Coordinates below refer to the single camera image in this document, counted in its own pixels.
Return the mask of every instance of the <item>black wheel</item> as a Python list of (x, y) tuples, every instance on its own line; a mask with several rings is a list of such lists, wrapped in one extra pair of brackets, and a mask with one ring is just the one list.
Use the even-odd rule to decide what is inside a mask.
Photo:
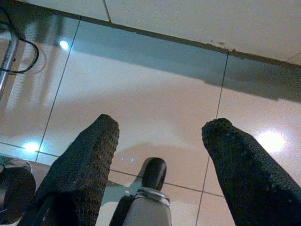
[(161, 191), (165, 175), (166, 162), (161, 158), (153, 158), (145, 168), (142, 178), (142, 187), (149, 187)]

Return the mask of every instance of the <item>black cable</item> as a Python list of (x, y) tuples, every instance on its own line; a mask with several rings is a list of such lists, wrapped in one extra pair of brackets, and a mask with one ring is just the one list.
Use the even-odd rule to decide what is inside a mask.
[[(9, 15), (7, 13), (7, 11), (3, 7), (1, 7), (1, 6), (0, 6), (0, 10), (2, 10), (4, 12), (4, 14), (6, 15), (6, 17), (8, 19), (9, 25), (13, 28), (13, 23), (12, 23)], [(25, 39), (21, 38), (20, 36), (18, 38), (19, 38), (19, 40), (32, 45), (32, 47), (35, 50), (36, 57), (34, 58), (34, 60), (32, 61), (32, 63), (28, 66), (28, 68), (26, 68), (24, 70), (21, 70), (21, 71), (12, 71), (12, 70), (6, 70), (4, 68), (0, 68), (0, 70), (5, 71), (5, 72), (10, 72), (10, 73), (24, 73), (24, 72), (29, 71), (36, 64), (36, 62), (38, 61), (38, 58), (39, 58), (39, 49), (38, 49), (38, 47), (35, 44), (33, 44), (31, 41), (25, 40)]]

